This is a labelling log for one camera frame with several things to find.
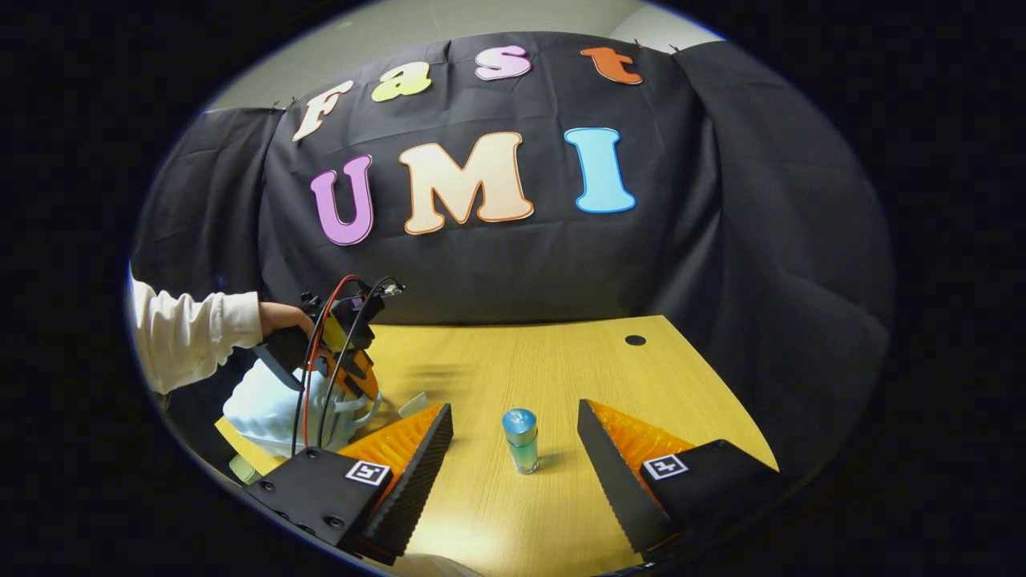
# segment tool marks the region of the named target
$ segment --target person's arm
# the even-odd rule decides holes
[[[197,303],[190,295],[173,299],[134,278],[131,282],[135,351],[150,387],[161,394],[213,375],[232,347],[253,347],[288,326],[313,332],[313,321],[302,310],[261,303],[256,293],[214,293]]]

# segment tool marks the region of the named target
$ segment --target hand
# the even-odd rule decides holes
[[[268,335],[280,329],[299,326],[307,334],[307,340],[314,336],[314,321],[301,309],[281,303],[261,303],[260,304],[260,326],[266,339]],[[317,354],[320,356],[330,356],[331,351],[325,347],[318,347]]]

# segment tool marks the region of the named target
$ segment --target blue letter i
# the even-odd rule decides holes
[[[578,208],[585,213],[621,213],[634,207],[634,196],[624,190],[614,146],[620,132],[613,128],[573,128],[563,134],[578,150],[584,175],[584,194]]]

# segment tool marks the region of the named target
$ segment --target letter a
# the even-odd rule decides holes
[[[411,62],[386,72],[382,75],[382,83],[370,92],[370,100],[376,103],[390,101],[400,94],[410,95],[423,92],[431,85],[428,71],[431,69],[426,62]]]

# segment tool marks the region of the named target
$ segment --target blue bottle cap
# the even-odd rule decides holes
[[[503,415],[503,429],[510,443],[523,447],[538,436],[538,419],[526,409],[507,411]]]

